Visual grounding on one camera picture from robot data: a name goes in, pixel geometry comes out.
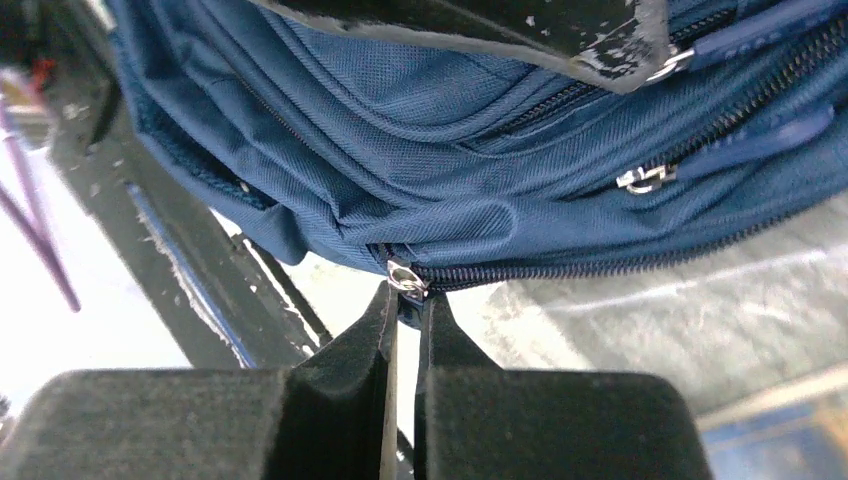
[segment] black object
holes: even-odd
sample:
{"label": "black object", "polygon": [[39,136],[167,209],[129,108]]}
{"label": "black object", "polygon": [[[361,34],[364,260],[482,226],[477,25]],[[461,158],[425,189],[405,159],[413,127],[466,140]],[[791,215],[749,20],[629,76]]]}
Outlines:
{"label": "black object", "polygon": [[513,57],[616,93],[669,55],[666,0],[253,1],[330,33]]}
{"label": "black object", "polygon": [[[382,284],[359,321],[291,370],[59,377],[0,450],[0,477],[395,478],[403,301]],[[446,297],[421,311],[416,479],[710,478],[664,380],[503,371],[456,326]]]}

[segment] blue bag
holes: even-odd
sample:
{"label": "blue bag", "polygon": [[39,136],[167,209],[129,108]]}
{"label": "blue bag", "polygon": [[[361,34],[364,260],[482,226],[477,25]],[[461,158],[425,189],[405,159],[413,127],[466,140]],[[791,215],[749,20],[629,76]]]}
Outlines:
{"label": "blue bag", "polygon": [[110,4],[142,141],[289,264],[388,268],[419,296],[622,273],[848,187],[844,0],[672,0],[681,54],[627,95],[247,1]]}

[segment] black zipper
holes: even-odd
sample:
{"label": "black zipper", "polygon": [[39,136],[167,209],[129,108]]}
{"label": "black zipper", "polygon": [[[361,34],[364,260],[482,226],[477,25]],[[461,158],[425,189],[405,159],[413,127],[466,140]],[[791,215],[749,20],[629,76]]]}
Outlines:
{"label": "black zipper", "polygon": [[[682,46],[685,49],[689,43],[694,42],[698,38],[732,23],[735,15],[736,9],[719,10],[704,19],[672,33],[669,37],[670,43]],[[486,137],[503,135],[519,130],[525,125],[543,120],[561,109],[574,109],[609,94],[607,90],[583,82],[573,83],[523,113],[515,120],[486,135]]]}
{"label": "black zipper", "polygon": [[[823,63],[832,60],[844,48],[848,40],[848,34],[845,31],[846,22],[848,22],[848,15],[842,15],[816,33],[800,39],[799,46],[787,54],[783,62],[784,66],[775,70],[753,88],[744,101],[733,105],[698,135],[655,157],[648,167],[679,163],[704,145],[733,132],[779,94],[795,86],[799,80]],[[656,255],[622,260],[575,262],[556,266],[492,262],[473,266],[438,268],[411,265],[410,269],[430,292],[451,292],[506,280],[581,278],[637,273],[671,267],[715,252],[774,226],[800,211],[775,216],[741,232],[702,246]],[[378,245],[376,253],[378,258],[386,262],[395,257],[391,245]]]}

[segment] gray surface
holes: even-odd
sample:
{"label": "gray surface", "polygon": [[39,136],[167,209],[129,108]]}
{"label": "gray surface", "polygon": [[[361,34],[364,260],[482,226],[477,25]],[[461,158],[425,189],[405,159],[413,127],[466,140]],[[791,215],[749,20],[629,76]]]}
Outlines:
{"label": "gray surface", "polygon": [[[314,256],[287,270],[334,333],[380,280]],[[342,292],[344,302],[328,300]],[[656,373],[705,414],[848,360],[848,194],[672,269],[450,298],[460,325],[501,365]],[[415,341],[401,332],[401,428]]]}

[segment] blue strip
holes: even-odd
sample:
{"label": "blue strip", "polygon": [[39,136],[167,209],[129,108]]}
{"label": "blue strip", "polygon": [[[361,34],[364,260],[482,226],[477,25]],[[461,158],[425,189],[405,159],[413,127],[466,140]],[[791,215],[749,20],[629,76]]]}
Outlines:
{"label": "blue strip", "polygon": [[159,239],[162,241],[162,244],[165,248],[168,249],[168,252],[172,255],[172,258],[177,262],[177,268],[180,269],[180,272],[185,275],[189,281],[191,281],[194,286],[195,292],[198,296],[200,296],[203,301],[209,307],[209,313],[215,320],[215,323],[218,324],[218,327],[221,329],[223,334],[230,341],[230,344],[235,349],[236,354],[241,357],[244,361],[245,365],[248,368],[256,368],[256,362],[253,360],[253,357],[248,352],[247,348],[245,348],[244,344],[241,342],[241,339],[233,331],[230,323],[227,321],[227,318],[224,316],[224,312],[218,307],[218,305],[213,300],[212,296],[203,286],[203,283],[200,282],[197,273],[192,268],[191,264],[186,259],[185,254],[180,250],[179,246],[176,242],[171,238],[171,235],[168,233],[168,230],[165,228],[165,224],[159,218],[159,215],[156,213],[156,209],[153,208],[150,201],[144,194],[144,191],[135,184],[128,183],[127,184],[127,192],[130,194],[130,198],[135,204],[136,208],[143,213],[148,220],[148,224],[151,228],[153,228],[154,232]]}

